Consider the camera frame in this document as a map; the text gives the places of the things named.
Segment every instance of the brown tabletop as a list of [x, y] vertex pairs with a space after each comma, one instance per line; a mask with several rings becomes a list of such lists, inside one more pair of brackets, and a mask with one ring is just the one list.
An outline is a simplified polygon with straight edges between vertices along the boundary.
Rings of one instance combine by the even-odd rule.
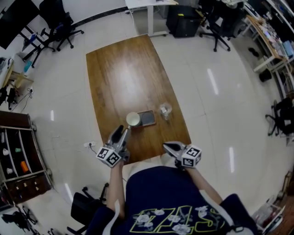
[[[127, 145], [130, 163], [163, 154], [166, 141], [191, 143], [178, 101], [148, 35], [100, 48], [86, 58], [103, 142], [119, 125], [127, 126], [129, 112], [154, 110], [155, 125], [132, 129]], [[169, 121], [158, 112], [165, 102], [173, 108]]]

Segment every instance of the shelf divider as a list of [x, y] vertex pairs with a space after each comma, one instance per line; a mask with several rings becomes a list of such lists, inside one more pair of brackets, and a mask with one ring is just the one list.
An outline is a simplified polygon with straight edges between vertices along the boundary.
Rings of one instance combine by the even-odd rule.
[[11, 155], [11, 152], [10, 152], [10, 147], [9, 147], [9, 143], [8, 143], [8, 136], [7, 136], [7, 130], [6, 129], [5, 129], [5, 139], [6, 139], [6, 144], [7, 144], [7, 148], [8, 148], [8, 151], [9, 151], [9, 157], [10, 157], [10, 160], [11, 160], [11, 163], [12, 163], [13, 171], [18, 177], [17, 170], [15, 169], [15, 165], [14, 165], [12, 155]]
[[23, 140], [22, 140], [22, 135], [20, 134], [20, 130], [18, 131], [18, 136], [19, 136], [20, 144], [21, 144], [21, 146], [22, 146], [23, 155], [24, 155], [24, 158], [25, 158], [25, 160], [26, 160], [26, 163], [27, 163], [28, 169], [29, 169], [29, 171], [30, 171], [31, 173], [33, 173], [33, 172], [32, 172], [32, 169], [31, 169], [31, 167], [30, 167], [30, 165], [29, 165], [29, 162], [28, 162], [28, 158], [27, 158], [26, 152], [25, 152], [24, 147], [23, 147]]

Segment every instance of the black box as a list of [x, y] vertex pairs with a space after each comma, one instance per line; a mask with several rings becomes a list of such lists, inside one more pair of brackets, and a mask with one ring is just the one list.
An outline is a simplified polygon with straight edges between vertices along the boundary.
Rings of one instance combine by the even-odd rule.
[[194, 37], [201, 21], [191, 6], [170, 6], [166, 26], [175, 38]]

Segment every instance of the desk leg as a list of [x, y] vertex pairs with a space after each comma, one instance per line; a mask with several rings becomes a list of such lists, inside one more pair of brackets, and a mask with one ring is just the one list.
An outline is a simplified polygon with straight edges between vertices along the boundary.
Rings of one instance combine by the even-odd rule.
[[148, 34], [149, 36], [153, 36], [153, 6], [148, 6], [147, 7], [148, 11]]
[[250, 29], [251, 26], [252, 26], [252, 24], [251, 24], [251, 22], [249, 22], [247, 27], [245, 28], [245, 30], [242, 33], [243, 36], [247, 33], [247, 31]]
[[271, 56], [266, 61], [264, 61], [262, 64], [260, 64], [259, 66], [257, 66], [253, 71], [256, 72], [256, 71], [260, 70], [262, 67], [264, 67], [265, 65], [267, 65], [268, 63], [270, 63], [274, 58], [275, 58], [274, 56]]

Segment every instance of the clear glass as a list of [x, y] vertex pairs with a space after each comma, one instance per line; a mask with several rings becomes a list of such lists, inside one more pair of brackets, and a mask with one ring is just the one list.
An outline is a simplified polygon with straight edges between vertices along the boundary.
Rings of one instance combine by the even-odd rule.
[[165, 120], [169, 120], [172, 110], [173, 108], [169, 103], [164, 103], [159, 106], [159, 112], [164, 116]]

